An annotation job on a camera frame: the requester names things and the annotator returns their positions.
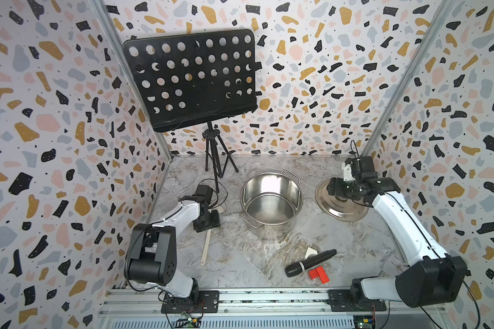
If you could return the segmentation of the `stainless steel pot lid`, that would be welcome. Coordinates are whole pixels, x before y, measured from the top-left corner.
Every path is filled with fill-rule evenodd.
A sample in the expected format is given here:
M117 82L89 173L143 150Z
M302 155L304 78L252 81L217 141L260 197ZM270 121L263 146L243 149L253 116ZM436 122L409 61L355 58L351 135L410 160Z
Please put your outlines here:
M315 190L316 203L322 212L342 222L356 222L367 215L368 208L357 205L352 200L330 196L328 184L329 179L326 179Z

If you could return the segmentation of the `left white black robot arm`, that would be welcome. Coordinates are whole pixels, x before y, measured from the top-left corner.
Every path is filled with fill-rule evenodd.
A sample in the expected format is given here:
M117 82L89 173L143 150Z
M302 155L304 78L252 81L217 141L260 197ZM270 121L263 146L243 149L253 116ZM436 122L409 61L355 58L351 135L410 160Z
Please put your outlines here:
M198 185L193 195L181 197L165 216L137 224L130 236L123 274L129 283L153 284L164 294L162 312L202 312L205 296L195 278L177 269L177 237L187 227L204 232L220 226L211 208L214 190Z

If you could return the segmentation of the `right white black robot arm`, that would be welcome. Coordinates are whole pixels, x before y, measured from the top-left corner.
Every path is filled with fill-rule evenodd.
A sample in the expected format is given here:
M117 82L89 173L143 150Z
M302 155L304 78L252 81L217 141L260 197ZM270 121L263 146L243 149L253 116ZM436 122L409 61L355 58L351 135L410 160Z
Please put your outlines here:
M370 156L347 158L343 176L330 179L327 193L373 208L390 229L408 267L391 277L352 282L353 299L403 302L411 308L454 302L464 283L467 264L451 256L423 227L392 178L381 178Z

